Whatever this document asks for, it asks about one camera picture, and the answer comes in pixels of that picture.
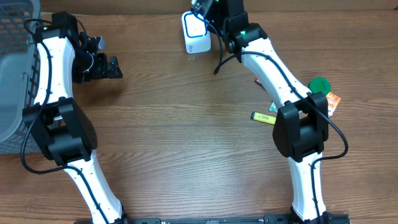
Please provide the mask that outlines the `white barcode scanner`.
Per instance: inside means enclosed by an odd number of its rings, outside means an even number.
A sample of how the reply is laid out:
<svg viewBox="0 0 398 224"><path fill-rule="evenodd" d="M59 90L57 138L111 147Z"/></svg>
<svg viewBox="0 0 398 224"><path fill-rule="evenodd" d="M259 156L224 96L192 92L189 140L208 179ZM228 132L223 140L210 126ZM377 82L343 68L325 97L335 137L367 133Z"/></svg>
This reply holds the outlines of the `white barcode scanner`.
<svg viewBox="0 0 398 224"><path fill-rule="evenodd" d="M202 18L199 15L198 19L191 11L186 11L181 16L185 48L188 54L199 54L211 49L210 32L206 24L201 21Z"/></svg>

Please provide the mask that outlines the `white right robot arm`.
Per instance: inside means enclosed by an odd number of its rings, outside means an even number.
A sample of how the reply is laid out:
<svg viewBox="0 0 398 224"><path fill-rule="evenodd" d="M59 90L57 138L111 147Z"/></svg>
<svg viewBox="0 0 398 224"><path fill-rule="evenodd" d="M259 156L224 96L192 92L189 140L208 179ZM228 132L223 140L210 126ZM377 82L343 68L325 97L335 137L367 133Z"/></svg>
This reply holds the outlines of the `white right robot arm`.
<svg viewBox="0 0 398 224"><path fill-rule="evenodd" d="M250 69L278 109L272 137L288 159L294 199L289 214L268 214L261 223L349 223L327 211L320 175L324 143L333 128L328 101L300 83L276 54L265 30L249 21L242 1L194 0L191 12L216 34L221 47Z"/></svg>

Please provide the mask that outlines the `yellow black tube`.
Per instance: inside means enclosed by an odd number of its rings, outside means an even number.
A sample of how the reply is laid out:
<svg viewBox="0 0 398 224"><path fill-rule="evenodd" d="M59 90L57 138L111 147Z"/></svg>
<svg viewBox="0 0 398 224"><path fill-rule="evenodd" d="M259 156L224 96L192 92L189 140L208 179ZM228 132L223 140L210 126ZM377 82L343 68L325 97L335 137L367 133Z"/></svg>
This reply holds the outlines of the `yellow black tube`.
<svg viewBox="0 0 398 224"><path fill-rule="evenodd" d="M269 116L267 114L262 114L258 112L252 112L251 119L254 121L275 125L276 117Z"/></svg>

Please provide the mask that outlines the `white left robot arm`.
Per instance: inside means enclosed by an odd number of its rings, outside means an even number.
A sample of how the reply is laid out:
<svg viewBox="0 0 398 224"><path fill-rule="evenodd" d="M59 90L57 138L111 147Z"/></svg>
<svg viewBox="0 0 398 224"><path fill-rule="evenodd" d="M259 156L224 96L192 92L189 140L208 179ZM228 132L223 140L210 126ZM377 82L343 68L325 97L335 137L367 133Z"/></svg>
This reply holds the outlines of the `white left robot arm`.
<svg viewBox="0 0 398 224"><path fill-rule="evenodd" d="M91 223L129 223L99 165L95 128L72 91L75 83L122 78L118 60L102 53L103 38L88 36L81 21L66 11L53 13L51 21L35 22L29 34L40 57L39 88L22 120L26 136L57 165L42 173L63 170L70 176L90 210Z"/></svg>

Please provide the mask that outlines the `orange white small packet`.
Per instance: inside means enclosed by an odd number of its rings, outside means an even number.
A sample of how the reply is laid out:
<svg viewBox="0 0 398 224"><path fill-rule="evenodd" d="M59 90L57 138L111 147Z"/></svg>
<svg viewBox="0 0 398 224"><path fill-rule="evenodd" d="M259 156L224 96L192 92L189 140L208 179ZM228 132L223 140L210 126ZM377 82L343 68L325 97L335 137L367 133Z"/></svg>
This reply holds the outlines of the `orange white small packet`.
<svg viewBox="0 0 398 224"><path fill-rule="evenodd" d="M330 118L331 116L333 116L333 113L335 112L336 107L338 106L341 98L335 95L334 93L329 92L326 95L326 99L328 102L328 117Z"/></svg>

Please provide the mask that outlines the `teal white snack packet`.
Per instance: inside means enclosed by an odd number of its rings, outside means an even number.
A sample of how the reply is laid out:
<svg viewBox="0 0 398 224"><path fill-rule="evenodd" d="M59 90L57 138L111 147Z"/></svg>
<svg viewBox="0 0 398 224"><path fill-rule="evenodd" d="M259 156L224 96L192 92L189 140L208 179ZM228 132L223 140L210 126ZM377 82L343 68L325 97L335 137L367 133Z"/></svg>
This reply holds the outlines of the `teal white snack packet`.
<svg viewBox="0 0 398 224"><path fill-rule="evenodd" d="M271 103L271 105L269 107L269 111L273 112L273 113L277 113L278 112L278 109L277 109L277 107L276 107L274 102Z"/></svg>

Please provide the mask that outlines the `green lid jar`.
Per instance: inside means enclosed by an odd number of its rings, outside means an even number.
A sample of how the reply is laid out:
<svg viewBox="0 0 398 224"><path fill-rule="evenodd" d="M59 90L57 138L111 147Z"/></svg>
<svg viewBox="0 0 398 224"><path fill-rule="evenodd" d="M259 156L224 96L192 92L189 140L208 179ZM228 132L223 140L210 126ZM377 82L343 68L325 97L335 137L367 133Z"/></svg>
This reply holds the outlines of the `green lid jar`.
<svg viewBox="0 0 398 224"><path fill-rule="evenodd" d="M307 86L312 93L322 92L324 95L327 95L329 92L331 92L330 82L323 77L316 77L312 79Z"/></svg>

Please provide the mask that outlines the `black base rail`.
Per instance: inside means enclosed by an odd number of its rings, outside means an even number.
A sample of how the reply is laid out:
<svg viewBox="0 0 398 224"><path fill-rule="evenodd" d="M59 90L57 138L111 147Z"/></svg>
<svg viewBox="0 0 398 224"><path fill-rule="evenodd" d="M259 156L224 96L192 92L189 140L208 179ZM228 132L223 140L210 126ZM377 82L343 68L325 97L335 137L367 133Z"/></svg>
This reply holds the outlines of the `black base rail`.
<svg viewBox="0 0 398 224"><path fill-rule="evenodd" d="M326 224L350 224L348 215L334 215L332 213L321 216ZM171 219L159 218L128 218L114 223L132 224L287 224L300 223L293 215L264 215L263 217L239 217L239 218L207 218L207 219Z"/></svg>

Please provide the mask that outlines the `grey plastic mesh basket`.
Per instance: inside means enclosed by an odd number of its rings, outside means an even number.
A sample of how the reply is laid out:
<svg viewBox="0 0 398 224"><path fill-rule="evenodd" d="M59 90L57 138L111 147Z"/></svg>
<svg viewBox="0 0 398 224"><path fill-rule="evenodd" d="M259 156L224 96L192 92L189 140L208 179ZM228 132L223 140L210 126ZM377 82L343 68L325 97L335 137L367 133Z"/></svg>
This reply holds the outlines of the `grey plastic mesh basket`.
<svg viewBox="0 0 398 224"><path fill-rule="evenodd" d="M1 0L1 154L17 154L27 128L22 110L34 104L40 57L26 19L40 17L39 0Z"/></svg>

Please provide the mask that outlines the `red snack bar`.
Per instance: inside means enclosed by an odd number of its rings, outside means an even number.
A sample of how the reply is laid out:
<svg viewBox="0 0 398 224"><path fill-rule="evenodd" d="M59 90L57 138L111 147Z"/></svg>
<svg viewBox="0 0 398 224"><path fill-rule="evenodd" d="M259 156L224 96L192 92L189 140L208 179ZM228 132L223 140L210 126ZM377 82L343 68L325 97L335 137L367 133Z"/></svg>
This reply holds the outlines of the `red snack bar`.
<svg viewBox="0 0 398 224"><path fill-rule="evenodd" d="M263 85L258 78L255 78L254 82L257 83L261 88L263 88Z"/></svg>

